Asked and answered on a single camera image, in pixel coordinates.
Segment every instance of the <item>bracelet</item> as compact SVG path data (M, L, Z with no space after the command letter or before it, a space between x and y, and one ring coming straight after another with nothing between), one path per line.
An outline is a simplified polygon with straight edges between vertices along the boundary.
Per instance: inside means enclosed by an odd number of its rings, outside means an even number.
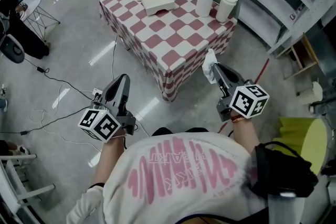
M231 117L231 121L232 121L233 123L238 122L238 121L242 121L242 120L244 120L244 119L245 119L245 118L244 118L244 116L242 116L242 115L237 115L237 116Z

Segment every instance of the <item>white t-shirt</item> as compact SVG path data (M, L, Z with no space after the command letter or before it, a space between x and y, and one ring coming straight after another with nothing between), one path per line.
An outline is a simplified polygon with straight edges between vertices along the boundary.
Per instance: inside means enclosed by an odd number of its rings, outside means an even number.
M84 194L67 223L81 223L93 208L107 224L172 224L194 214L241 220L266 207L245 186L249 166L248 152L221 134L149 137L121 155L103 190Z

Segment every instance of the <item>pink and white checkered tablecloth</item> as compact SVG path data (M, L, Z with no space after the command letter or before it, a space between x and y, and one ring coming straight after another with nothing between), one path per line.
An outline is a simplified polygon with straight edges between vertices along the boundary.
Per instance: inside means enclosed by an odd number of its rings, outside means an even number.
M222 54L237 20L219 23L218 5L208 17L195 13L197 0L174 0L176 9L147 16L137 0L101 0L100 16L131 48L157 81L162 98L174 101L179 86L202 65L207 50Z

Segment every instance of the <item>gray floor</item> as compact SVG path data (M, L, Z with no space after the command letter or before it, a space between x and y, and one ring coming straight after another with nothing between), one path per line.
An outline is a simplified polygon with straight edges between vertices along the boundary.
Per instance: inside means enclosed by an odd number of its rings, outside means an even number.
M43 0L42 7L57 17L61 24L48 34L47 39L52 44L50 55L41 61L27 58L41 67L50 68L49 76L69 81L80 90L92 91L94 87L103 89L112 79L112 50L93 66L89 65L89 61L111 43L115 35L99 19L98 1ZM238 24L226 53L219 57L219 61L236 69L245 79L254 80L268 58L267 49L267 45L258 37ZM131 78L127 108L134 114L142 114L141 124L149 134L162 126L173 132L194 126L217 132L222 126L216 111L220 90L207 82L200 68L180 87L177 99L167 104L162 101L152 75L145 72L132 53L120 44L117 44L114 53L114 75L127 73ZM53 113L51 106L57 99L61 83L48 80L27 62L16 65L2 57L0 68L3 71L0 83L5 83L9 98L8 112L0 114L1 130L22 131L40 127L39 123L29 120L28 114L38 122L39 112L32 109ZM306 106L296 103L295 97L297 91L309 86L309 77L303 75L295 80L283 80L283 75L291 72L291 68L288 59L275 60L270 56L270 63L259 81L271 96L265 112L254 119L262 142L279 135L279 116L312 116ZM68 85L63 85L61 91L65 88L70 90L60 101L57 114L46 115L44 123L89 106L89 100ZM152 104L152 109L144 115L143 109L148 104ZM97 151L90 145L66 143L58 136L78 143L92 143L101 149L101 143L77 127L80 117L81 114L77 114L46 127L55 134L39 130L25 136L3 136L10 141L23 143L37 154L38 158L28 171L32 187L56 185L54 191L41 195L43 202L34 205L46 223L64 223L68 211L91 184L95 171L91 166L94 165ZM231 129L229 123L223 133L228 134ZM144 137L146 134L140 128L134 137L128 138L127 144ZM324 210L327 203L325 184L326 178L321 178L307 200L303 224L315 223Z

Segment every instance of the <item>white cylindrical container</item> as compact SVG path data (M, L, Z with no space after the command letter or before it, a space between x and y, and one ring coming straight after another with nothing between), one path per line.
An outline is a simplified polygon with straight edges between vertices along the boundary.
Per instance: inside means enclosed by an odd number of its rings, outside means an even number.
M311 104L317 101L322 101L323 90L318 82L314 81L312 87L299 92L297 100L301 105Z
M210 14L213 0L197 0L195 12L198 16L207 17Z
M238 0L220 0L219 8L216 14L216 20L220 23L226 21Z

